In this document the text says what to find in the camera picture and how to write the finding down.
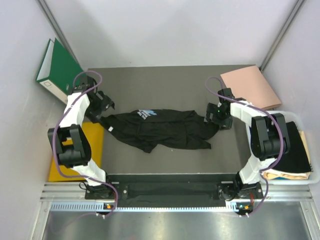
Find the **black printed t-shirt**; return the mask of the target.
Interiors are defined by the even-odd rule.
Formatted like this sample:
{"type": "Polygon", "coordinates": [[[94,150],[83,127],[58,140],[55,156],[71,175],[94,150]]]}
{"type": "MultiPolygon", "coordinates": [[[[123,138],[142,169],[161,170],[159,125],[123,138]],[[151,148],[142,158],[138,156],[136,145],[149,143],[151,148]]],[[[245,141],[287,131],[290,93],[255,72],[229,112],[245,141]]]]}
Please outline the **black printed t-shirt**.
{"type": "Polygon", "coordinates": [[[100,118],[101,125],[118,141],[151,153],[157,145],[182,150],[211,149],[208,142],[220,126],[206,122],[194,110],[136,109],[100,118]]]}

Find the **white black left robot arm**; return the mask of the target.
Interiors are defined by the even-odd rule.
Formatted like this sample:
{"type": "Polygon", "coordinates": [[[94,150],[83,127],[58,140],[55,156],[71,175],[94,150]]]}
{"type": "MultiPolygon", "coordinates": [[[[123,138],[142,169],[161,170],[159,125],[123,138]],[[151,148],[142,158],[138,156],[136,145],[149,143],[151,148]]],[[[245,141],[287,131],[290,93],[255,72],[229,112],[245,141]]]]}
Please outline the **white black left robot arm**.
{"type": "Polygon", "coordinates": [[[67,106],[54,128],[47,132],[58,173],[68,179],[83,178],[87,191],[102,198],[111,195],[117,200],[116,188],[108,182],[107,173],[92,158],[91,145],[82,129],[83,120],[91,101],[88,93],[75,87],[67,97],[67,106]]]}

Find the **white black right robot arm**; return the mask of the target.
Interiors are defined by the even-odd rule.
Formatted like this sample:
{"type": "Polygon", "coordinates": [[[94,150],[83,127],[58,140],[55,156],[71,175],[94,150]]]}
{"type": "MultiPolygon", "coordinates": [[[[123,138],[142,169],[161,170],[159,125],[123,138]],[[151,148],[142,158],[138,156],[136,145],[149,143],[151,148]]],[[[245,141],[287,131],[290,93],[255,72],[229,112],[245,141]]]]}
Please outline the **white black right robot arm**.
{"type": "Polygon", "coordinates": [[[246,100],[207,104],[206,123],[214,123],[226,130],[232,127],[234,118],[245,123],[249,129],[250,157],[235,175],[233,186],[225,186],[220,194],[222,197],[231,194],[246,198],[259,191],[261,173],[287,153],[291,145],[285,116],[279,112],[271,114],[259,110],[246,100]]]}

